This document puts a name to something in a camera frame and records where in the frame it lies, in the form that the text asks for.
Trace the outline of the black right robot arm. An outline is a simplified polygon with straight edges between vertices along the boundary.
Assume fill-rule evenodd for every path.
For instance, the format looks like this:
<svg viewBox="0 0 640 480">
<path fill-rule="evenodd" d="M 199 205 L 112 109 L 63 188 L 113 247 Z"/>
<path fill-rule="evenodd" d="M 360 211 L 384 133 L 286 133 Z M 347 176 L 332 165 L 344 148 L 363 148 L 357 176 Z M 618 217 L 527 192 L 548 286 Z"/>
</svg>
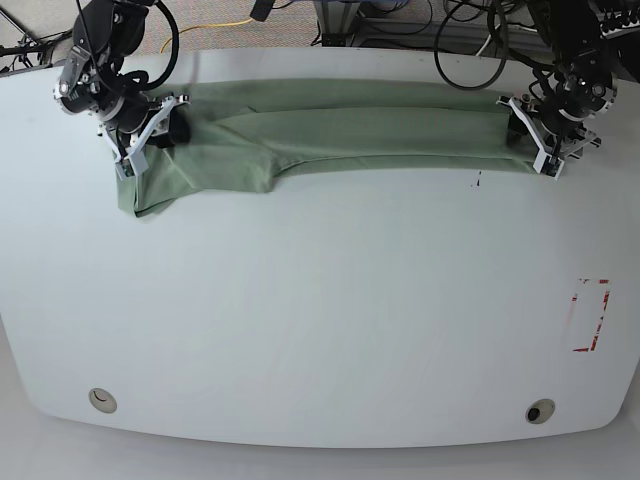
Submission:
<svg viewBox="0 0 640 480">
<path fill-rule="evenodd" d="M 159 9 L 171 30 L 171 53 L 154 80 L 144 70 L 122 73 L 127 56 L 140 46 L 149 10 Z M 78 8 L 73 45 L 54 88 L 54 99 L 70 115 L 97 116 L 120 155 L 142 136 L 160 112 L 163 97 L 154 97 L 173 73 L 179 55 L 179 29 L 161 1 L 91 1 Z"/>
</svg>

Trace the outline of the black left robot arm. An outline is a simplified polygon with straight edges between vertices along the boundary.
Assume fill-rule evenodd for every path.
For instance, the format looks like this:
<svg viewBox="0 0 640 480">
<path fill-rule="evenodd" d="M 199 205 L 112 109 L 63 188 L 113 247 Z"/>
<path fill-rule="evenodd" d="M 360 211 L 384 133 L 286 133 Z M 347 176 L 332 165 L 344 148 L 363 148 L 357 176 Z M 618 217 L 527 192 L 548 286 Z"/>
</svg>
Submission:
<svg viewBox="0 0 640 480">
<path fill-rule="evenodd" d="M 549 135 L 564 140 L 583 122 L 606 111 L 617 95 L 596 14 L 587 1 L 528 1 L 527 9 L 554 60 L 543 64 L 509 46 L 508 22 L 500 1 L 488 8 L 487 27 L 502 52 L 532 69 L 541 89 L 533 114 Z"/>
</svg>

